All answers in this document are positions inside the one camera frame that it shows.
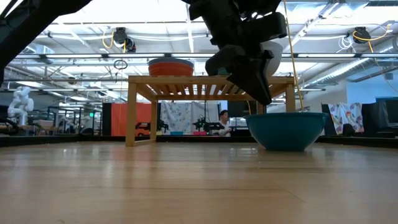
white robot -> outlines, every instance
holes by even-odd
[[[30,88],[18,87],[17,91],[14,92],[14,99],[8,107],[8,119],[13,122],[17,122],[19,125],[26,125],[27,123],[27,112],[31,112],[34,109],[34,101],[29,98]]]

blue bowl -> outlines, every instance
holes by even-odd
[[[304,151],[325,127],[326,113],[269,113],[245,116],[254,139],[268,151]]]

man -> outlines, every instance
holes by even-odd
[[[224,129],[218,131],[220,137],[231,137],[232,129],[229,127],[229,118],[228,118],[228,111],[223,110],[220,115],[220,124],[224,126]]]

ceiling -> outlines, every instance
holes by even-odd
[[[7,2],[0,2],[0,10],[5,7]],[[324,14],[324,19],[315,20],[316,22],[311,25],[311,21],[316,19],[325,7],[328,6],[330,9],[331,4],[322,0],[288,1],[287,18],[290,22],[292,38],[304,28],[309,27],[302,35],[303,37],[299,38],[294,45],[293,51],[333,54],[368,51],[368,44],[352,44],[347,49],[342,48],[342,37],[347,33],[352,34],[354,28],[359,26],[366,27],[372,38],[376,38],[385,35],[387,25],[390,25],[388,34],[379,40],[372,41],[373,46],[386,41],[397,33],[396,7],[367,7],[368,1],[365,0],[346,2],[332,5],[334,11],[331,14]],[[281,4],[277,11],[285,14],[284,5]],[[111,39],[107,37],[116,27],[126,28],[129,36],[136,43],[137,53],[215,53],[218,51],[216,46],[210,44],[211,37],[208,36],[206,25],[202,19],[190,22],[186,4],[178,0],[94,0],[82,10],[56,19],[32,44],[44,45],[56,54],[121,53],[122,48],[113,45],[108,49],[103,44],[104,41],[106,45],[110,45]],[[290,53],[288,38],[273,41],[283,46],[284,52]],[[192,61],[195,63],[195,75],[206,75],[205,60],[193,58]],[[68,60],[56,59],[54,65],[57,62],[68,62]],[[119,78],[128,75],[147,75],[146,62],[146,59],[134,59],[133,64],[136,66],[128,66]],[[11,70],[6,73],[6,79],[115,78],[116,70],[111,72],[112,76],[109,73],[109,69],[112,69],[113,66],[106,68],[98,61],[95,63],[98,65],[61,67],[60,65],[46,64],[36,66],[37,63],[33,63],[31,60],[14,60],[10,64]],[[336,62],[332,60],[320,63],[316,60],[308,62],[298,60],[295,67],[301,81],[305,82],[333,65],[336,65]],[[289,61],[282,62],[275,75],[291,73],[293,73],[293,66]],[[99,80],[98,83],[101,83],[102,88],[127,88],[125,82],[100,82]],[[79,86],[65,82],[42,84],[51,88],[79,88]],[[61,95],[69,96],[70,94],[63,92]],[[121,95],[125,98],[126,92],[121,92]],[[103,100],[98,98],[96,93],[85,93],[84,97],[89,100]]]

white object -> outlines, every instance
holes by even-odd
[[[27,112],[33,111],[34,108],[34,101],[29,98],[29,93],[29,87],[18,87],[17,91],[14,92],[14,99],[7,110],[11,121],[16,122],[16,119],[19,118],[19,125],[26,125]]]
[[[282,60],[283,47],[272,41],[261,43],[261,47],[264,50],[270,50],[274,54],[274,58],[269,61],[265,70],[266,77],[271,77],[279,68],[280,61]]]

